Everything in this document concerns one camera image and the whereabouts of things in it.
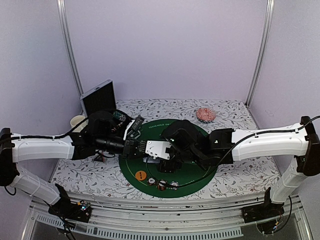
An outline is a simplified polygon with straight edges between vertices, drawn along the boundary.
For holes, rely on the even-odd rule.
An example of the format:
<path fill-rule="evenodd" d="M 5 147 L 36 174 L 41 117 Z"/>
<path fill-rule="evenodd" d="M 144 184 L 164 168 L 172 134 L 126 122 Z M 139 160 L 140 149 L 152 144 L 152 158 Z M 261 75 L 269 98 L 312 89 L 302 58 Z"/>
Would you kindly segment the blue peach 10 chip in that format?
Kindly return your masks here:
<path fill-rule="evenodd" d="M 176 191 L 176 190 L 179 188 L 179 183 L 176 182 L 176 181 L 172 181 L 172 182 L 169 184 L 169 188 L 170 188 L 171 190 Z"/>

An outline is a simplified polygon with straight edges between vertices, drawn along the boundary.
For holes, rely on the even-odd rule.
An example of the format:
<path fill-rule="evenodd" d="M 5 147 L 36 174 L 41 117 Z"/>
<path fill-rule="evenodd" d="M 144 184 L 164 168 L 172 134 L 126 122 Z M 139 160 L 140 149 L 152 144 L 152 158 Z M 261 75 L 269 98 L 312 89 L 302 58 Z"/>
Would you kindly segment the red black 100 chip stack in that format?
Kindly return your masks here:
<path fill-rule="evenodd" d="M 156 181 L 153 177 L 149 177 L 149 178 L 147 179 L 147 184 L 148 184 L 149 186 L 154 186 L 154 185 L 157 184 L 157 181 Z"/>

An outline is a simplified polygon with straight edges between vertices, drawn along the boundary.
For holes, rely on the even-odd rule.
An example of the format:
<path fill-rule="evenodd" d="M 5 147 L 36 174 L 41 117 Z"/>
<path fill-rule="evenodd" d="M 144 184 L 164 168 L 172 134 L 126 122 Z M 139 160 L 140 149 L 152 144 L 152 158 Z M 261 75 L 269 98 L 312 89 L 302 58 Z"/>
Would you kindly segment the orange big blind button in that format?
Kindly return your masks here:
<path fill-rule="evenodd" d="M 139 170 L 135 173 L 135 178 L 138 181 L 144 181 L 147 178 L 147 173 L 143 170 Z"/>

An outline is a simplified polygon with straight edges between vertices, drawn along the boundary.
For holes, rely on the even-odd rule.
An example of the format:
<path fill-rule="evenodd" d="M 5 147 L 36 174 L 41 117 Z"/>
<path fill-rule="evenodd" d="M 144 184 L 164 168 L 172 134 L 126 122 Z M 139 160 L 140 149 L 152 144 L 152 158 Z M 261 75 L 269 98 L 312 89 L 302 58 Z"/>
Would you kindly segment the grey playing card deck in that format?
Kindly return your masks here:
<path fill-rule="evenodd" d="M 144 157 L 143 159 L 144 163 L 148 163 L 148 164 L 159 164 L 160 163 L 160 159 L 159 158 L 153 158 L 153 157 Z"/>

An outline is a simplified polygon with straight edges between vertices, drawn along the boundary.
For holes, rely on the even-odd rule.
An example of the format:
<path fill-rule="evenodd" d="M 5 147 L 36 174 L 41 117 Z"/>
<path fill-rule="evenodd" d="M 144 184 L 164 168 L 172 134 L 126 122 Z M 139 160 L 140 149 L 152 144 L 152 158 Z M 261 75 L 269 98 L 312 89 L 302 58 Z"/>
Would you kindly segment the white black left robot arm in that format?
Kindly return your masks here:
<path fill-rule="evenodd" d="M 27 160 L 83 160 L 107 152 L 135 159 L 145 155 L 146 145 L 134 137 L 144 118 L 131 118 L 119 110 L 98 111 L 85 119 L 88 124 L 80 132 L 71 129 L 62 135 L 13 134 L 10 128 L 0 131 L 0 185 L 10 186 L 43 200 L 63 217 L 74 209 L 87 207 L 72 203 L 59 184 L 48 183 L 37 175 L 18 167 Z"/>

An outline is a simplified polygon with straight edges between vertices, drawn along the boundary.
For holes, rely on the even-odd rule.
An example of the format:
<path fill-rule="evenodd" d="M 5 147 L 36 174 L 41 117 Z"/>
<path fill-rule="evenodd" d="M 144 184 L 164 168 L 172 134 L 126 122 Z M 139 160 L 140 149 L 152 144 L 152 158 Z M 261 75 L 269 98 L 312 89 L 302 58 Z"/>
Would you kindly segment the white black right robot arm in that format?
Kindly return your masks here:
<path fill-rule="evenodd" d="M 205 136 L 188 120 L 177 120 L 160 135 L 159 141 L 148 143 L 145 151 L 151 157 L 171 162 L 194 162 L 201 169 L 215 169 L 250 158 L 290 155 L 293 160 L 274 186 L 265 193 L 259 206 L 262 218 L 269 218 L 287 197 L 307 178 L 320 173 L 320 138 L 303 116 L 293 125 L 260 129 L 216 129 Z"/>

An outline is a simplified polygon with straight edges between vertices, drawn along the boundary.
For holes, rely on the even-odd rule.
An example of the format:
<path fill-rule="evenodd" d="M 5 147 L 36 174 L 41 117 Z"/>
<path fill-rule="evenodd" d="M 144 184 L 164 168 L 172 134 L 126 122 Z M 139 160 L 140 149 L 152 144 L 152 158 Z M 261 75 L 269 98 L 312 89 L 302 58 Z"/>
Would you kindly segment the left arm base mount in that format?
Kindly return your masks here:
<path fill-rule="evenodd" d="M 60 199 L 54 205 L 49 205 L 48 213 L 62 219 L 88 223 L 92 213 L 92 206 L 89 201 L 85 200 L 72 203 L 70 200 Z"/>

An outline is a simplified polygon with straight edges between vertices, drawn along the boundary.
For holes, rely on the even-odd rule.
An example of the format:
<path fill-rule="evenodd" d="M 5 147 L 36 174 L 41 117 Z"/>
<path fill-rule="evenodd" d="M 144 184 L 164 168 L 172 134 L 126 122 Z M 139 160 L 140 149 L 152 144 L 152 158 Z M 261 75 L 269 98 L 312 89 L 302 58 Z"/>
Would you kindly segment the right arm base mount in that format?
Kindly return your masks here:
<path fill-rule="evenodd" d="M 276 204 L 269 200 L 263 203 L 246 206 L 241 208 L 241 215 L 245 223 L 252 223 L 257 221 L 273 218 L 273 220 L 258 223 L 256 225 L 258 231 L 263 235 L 271 235 L 276 232 L 280 220 L 284 213 L 284 203 Z"/>

